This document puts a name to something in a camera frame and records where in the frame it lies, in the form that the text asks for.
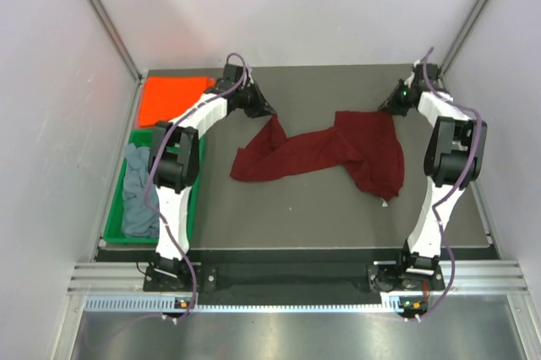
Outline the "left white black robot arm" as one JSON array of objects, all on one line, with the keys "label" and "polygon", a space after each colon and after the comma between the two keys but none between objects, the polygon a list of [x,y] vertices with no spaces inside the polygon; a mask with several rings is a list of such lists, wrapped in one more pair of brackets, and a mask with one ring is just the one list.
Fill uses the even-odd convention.
[{"label": "left white black robot arm", "polygon": [[159,236],[153,271],[173,289],[183,289],[194,276],[189,251],[189,202],[199,179],[200,143],[206,133],[232,112],[249,118],[275,112],[263,96],[245,61],[226,61],[222,75],[206,80],[196,91],[175,92],[184,105],[170,117],[157,118],[152,129],[145,185],[145,206],[157,215]]}]

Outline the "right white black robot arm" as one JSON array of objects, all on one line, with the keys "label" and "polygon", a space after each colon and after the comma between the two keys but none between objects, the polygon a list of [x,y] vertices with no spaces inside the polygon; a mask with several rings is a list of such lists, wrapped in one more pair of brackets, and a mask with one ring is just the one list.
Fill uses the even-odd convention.
[{"label": "right white black robot arm", "polygon": [[484,157],[487,123],[473,109],[458,106],[450,93],[438,86],[440,68],[427,58],[417,60],[406,79],[379,106],[380,112],[405,116],[416,110],[432,127],[424,156],[426,194],[418,221],[407,238],[398,263],[383,265],[373,281],[412,289],[439,274],[445,229],[457,201],[477,180]]}]

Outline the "dark red t-shirt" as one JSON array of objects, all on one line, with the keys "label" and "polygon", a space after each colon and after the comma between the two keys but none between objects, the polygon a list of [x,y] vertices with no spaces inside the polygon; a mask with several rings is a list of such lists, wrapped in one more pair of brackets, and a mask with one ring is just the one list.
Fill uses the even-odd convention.
[{"label": "dark red t-shirt", "polygon": [[230,176],[241,182],[267,182],[334,166],[343,166],[362,192],[385,201],[397,197],[405,164],[393,116],[339,111],[329,128],[289,137],[274,115],[238,149]]}]

